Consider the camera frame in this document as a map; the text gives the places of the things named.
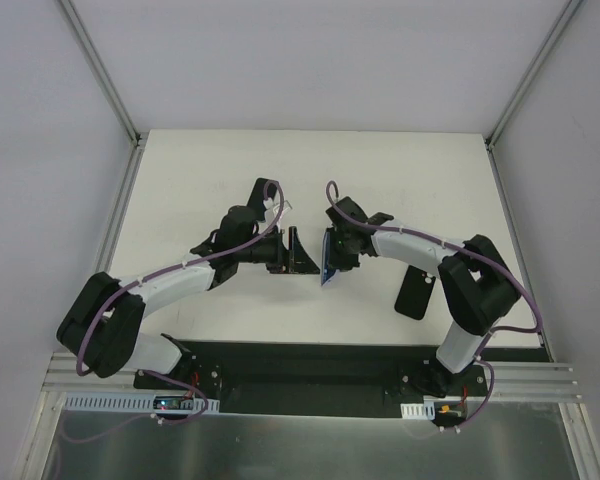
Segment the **black smartphone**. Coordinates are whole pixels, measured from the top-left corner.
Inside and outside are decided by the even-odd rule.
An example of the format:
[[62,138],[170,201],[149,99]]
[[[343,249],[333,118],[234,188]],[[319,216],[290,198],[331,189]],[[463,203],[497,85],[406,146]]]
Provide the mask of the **black smartphone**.
[[278,193],[277,183],[274,180],[258,178],[253,186],[247,206],[252,209],[259,220],[263,220],[267,207],[266,200],[274,200]]
[[338,270],[330,263],[332,253],[332,240],[334,238],[334,228],[329,227],[325,230],[322,240],[321,250],[321,286],[325,287],[337,274]]

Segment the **black phone case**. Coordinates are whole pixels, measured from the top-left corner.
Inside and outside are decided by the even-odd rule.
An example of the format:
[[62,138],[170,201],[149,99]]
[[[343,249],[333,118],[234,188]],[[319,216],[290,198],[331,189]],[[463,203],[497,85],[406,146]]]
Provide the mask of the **black phone case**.
[[415,321],[424,319],[436,278],[409,266],[394,303],[394,310]]

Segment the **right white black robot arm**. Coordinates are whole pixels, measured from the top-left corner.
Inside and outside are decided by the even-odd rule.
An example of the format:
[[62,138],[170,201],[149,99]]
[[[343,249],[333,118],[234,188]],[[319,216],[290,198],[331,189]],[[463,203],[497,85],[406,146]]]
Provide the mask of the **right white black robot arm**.
[[391,215],[369,217],[350,197],[332,204],[326,215],[331,226],[325,230],[325,270],[350,271],[367,255],[403,262],[441,283],[452,323],[435,355],[410,382],[437,398],[456,392],[488,332],[521,297],[493,242],[476,235],[453,247],[400,225]]

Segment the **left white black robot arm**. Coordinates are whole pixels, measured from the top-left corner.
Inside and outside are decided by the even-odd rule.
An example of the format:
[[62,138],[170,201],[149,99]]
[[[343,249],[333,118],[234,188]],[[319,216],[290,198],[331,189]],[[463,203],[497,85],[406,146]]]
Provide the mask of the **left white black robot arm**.
[[182,259],[134,279],[92,275],[61,322],[56,338],[76,357],[80,376],[108,378],[123,369],[155,372],[168,388],[184,387],[191,356],[167,334],[141,333],[145,318],[230,280],[242,263],[270,274],[317,275],[318,265],[300,243],[296,227],[283,232],[280,207],[259,214],[234,206],[219,227]]

